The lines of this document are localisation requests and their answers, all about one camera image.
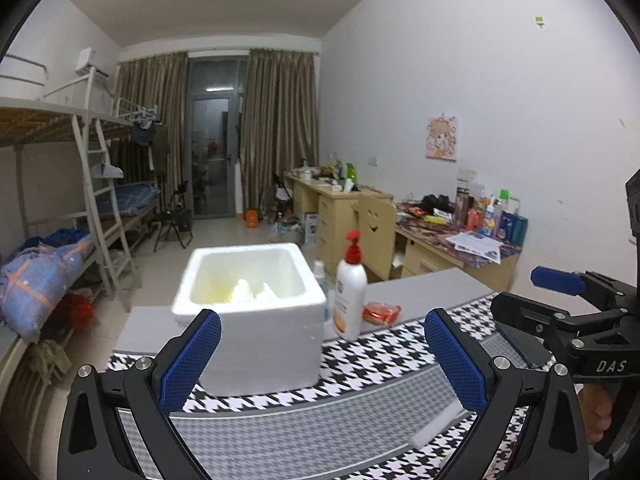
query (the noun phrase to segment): blue gripper pad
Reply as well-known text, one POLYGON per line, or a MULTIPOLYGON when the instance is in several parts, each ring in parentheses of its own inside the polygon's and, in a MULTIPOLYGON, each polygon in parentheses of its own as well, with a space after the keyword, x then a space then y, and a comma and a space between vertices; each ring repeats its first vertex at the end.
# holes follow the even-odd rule
POLYGON ((580 296, 587 290, 587 285, 578 274, 546 267, 536 267, 531 271, 531 283, 569 296, 580 296))
POLYGON ((434 310, 424 319, 424 337, 460 404, 470 412, 484 412, 487 406, 484 377, 434 310))
POLYGON ((218 347, 221 335, 220 316, 211 312, 162 376, 158 405, 166 416, 182 409, 218 347))

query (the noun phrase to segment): bed ladder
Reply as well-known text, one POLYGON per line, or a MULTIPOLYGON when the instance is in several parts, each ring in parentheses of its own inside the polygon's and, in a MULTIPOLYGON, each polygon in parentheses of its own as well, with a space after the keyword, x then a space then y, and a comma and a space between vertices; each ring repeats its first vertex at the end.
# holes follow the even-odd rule
POLYGON ((84 180, 84 202, 86 204, 86 214, 89 224, 89 231, 94 238, 94 242, 96 243, 96 249, 98 251, 98 267, 100 269, 100 277, 102 279, 102 283, 104 285, 104 290, 107 296, 113 300, 114 298, 114 290, 115 295, 120 300, 120 303, 124 307, 127 312, 131 311, 131 304, 124 296, 124 289, 122 287, 122 282, 120 280, 120 276, 130 267, 130 272, 134 280, 134 284, 137 288, 142 286, 140 282, 140 276, 138 274, 138 270, 136 269, 135 262, 133 261, 133 256, 131 255, 131 250, 129 248, 129 243, 127 242, 127 237, 124 231, 124 225, 122 224, 122 218, 120 217, 120 211, 118 209, 118 200, 116 198, 116 190, 113 184, 112 178, 105 178, 107 181, 107 186, 98 190, 94 190, 93 177, 91 176, 91 168, 89 166, 89 155, 100 154, 101 162, 105 164, 111 164, 111 157, 109 155, 109 149, 107 147, 107 143, 104 140, 104 133, 102 130, 102 124, 100 123, 100 119, 90 119, 88 114, 83 118, 82 121, 82 129, 80 127, 80 123, 78 121, 77 116, 73 116, 71 119, 74 137, 76 138, 76 145, 78 146, 78 152, 80 153, 80 161, 82 163, 82 179, 84 180), (95 133, 98 137, 98 142, 100 144, 100 148, 98 150, 90 150, 89 149, 89 131, 92 126, 92 122, 95 126, 95 133), (111 206, 113 207, 114 214, 114 224, 112 227, 107 229, 106 231, 102 228, 102 223, 100 222, 100 215, 98 213, 98 206, 96 203, 96 197, 109 193, 111 195, 111 206), (119 263, 118 267, 115 266, 111 256, 109 254, 109 245, 107 240, 111 237, 111 235, 118 233, 120 235, 120 241, 122 243, 122 248, 124 251, 124 260, 119 263))

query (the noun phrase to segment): human hand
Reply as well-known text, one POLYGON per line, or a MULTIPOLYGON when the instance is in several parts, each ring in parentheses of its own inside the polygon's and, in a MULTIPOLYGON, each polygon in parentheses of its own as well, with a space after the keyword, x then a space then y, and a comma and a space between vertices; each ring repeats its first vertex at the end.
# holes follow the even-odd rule
POLYGON ((605 430, 611 425, 613 402, 599 384, 585 384, 578 394, 584 430, 589 444, 602 440, 605 430))

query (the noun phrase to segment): curtain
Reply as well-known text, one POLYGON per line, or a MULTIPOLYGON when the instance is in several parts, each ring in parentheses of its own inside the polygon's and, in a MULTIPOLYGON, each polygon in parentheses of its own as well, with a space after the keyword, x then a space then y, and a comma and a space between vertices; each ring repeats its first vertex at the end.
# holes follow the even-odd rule
POLYGON ((256 209, 273 173, 318 160, 316 76, 308 52, 253 49, 247 63, 240 161, 244 208, 256 209))
MULTIPOLYGON (((166 128, 166 160, 154 158, 161 202, 168 205, 174 190, 182 182, 182 144, 189 59, 186 52, 135 59, 120 64, 117 96, 152 108, 158 105, 158 117, 166 128)), ((148 149, 130 139, 121 139, 111 147, 114 165, 122 168, 126 182, 153 180, 148 166, 148 149)))

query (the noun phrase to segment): glass door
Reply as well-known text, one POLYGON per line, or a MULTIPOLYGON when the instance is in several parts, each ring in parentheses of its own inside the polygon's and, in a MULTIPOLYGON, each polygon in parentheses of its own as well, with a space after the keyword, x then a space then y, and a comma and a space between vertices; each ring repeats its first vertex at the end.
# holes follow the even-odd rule
POLYGON ((194 60, 190 65, 185 160, 188 200, 200 218, 235 211, 235 174, 244 94, 244 59, 194 60))

